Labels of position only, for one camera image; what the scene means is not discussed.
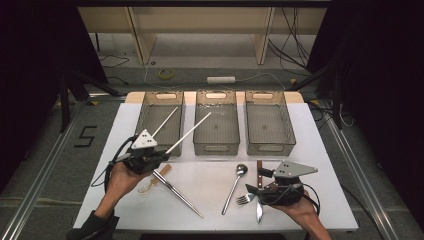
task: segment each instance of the metal rod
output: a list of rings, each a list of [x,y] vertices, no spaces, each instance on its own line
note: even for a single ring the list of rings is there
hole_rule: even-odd
[[[170,149],[168,149],[168,151],[166,151],[165,154],[170,153],[172,150],[174,150],[174,148],[176,146],[178,146],[178,144],[184,139],[186,138],[194,129],[196,129],[203,121],[206,120],[207,117],[209,117],[209,115],[211,115],[212,112],[209,112],[202,120],[200,120],[192,129],[190,129],[190,131],[188,131],[180,140],[178,140]]]
[[[197,213],[201,218],[204,218],[203,214],[197,210],[197,208],[187,199],[185,198],[174,186],[172,186],[160,173],[156,170],[153,171],[153,175],[159,179],[167,188],[169,188],[175,195],[177,195],[184,203],[186,203],[193,211]]]
[[[172,114],[174,114],[175,111],[177,111],[178,107],[175,107],[174,111],[172,111],[171,114],[163,121],[163,123],[158,127],[155,133],[153,133],[152,137],[155,137],[155,135],[159,132],[159,130],[165,125],[165,123],[171,118]]]

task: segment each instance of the outlet strip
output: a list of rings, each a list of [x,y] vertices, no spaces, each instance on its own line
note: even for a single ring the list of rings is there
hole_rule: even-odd
[[[208,77],[209,84],[224,84],[224,83],[235,83],[235,77]]]

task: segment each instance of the metal utensil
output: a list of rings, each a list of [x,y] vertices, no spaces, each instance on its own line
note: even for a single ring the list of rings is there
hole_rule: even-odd
[[[254,198],[255,198],[255,194],[253,193],[247,193],[246,195],[243,195],[241,197],[238,197],[236,199],[236,203],[238,205],[243,205],[243,204],[247,204],[250,203]]]
[[[225,202],[224,208],[222,209],[222,212],[221,212],[222,215],[225,215],[225,213],[227,212],[228,204],[230,203],[231,196],[233,195],[233,192],[234,192],[234,189],[236,188],[238,180],[246,172],[247,172],[247,166],[246,165],[244,165],[244,164],[237,165],[237,168],[236,168],[237,179],[234,182],[234,185],[233,185],[233,188],[231,189],[230,195],[228,195],[227,201]]]
[[[259,169],[262,168],[262,160],[258,160],[256,162],[256,167],[257,167],[257,174],[258,174],[258,188],[262,188],[262,175],[259,174]],[[262,203],[261,203],[261,199],[258,196],[258,201],[256,204],[256,219],[258,220],[258,223],[261,222],[262,220],[262,215],[263,215],[263,209],[262,209]]]
[[[156,170],[153,171],[153,175],[159,179],[169,190],[171,190],[175,195],[177,195],[183,202],[185,202],[193,211],[197,213],[201,218],[204,218],[203,214],[197,210],[197,208],[187,199],[185,198],[174,186],[172,186],[160,173],[158,173]]]

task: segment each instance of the wrist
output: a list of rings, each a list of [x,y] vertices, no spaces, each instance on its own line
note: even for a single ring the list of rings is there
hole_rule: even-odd
[[[322,225],[318,216],[310,216],[301,224],[314,240],[331,239],[327,229]]]
[[[106,193],[105,196],[102,198],[96,211],[94,212],[94,215],[102,219],[108,219],[113,209],[118,204],[119,200],[119,196]]]

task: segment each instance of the knife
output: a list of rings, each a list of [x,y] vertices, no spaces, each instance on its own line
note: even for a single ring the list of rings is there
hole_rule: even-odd
[[[256,167],[259,170],[260,168],[262,168],[262,160],[258,160],[256,162]],[[258,189],[262,188],[262,175],[259,174],[258,171]],[[263,215],[263,210],[262,210],[262,204],[261,204],[261,200],[259,199],[258,196],[258,202],[256,204],[256,218],[258,220],[258,223],[261,222],[262,220],[262,215]]]

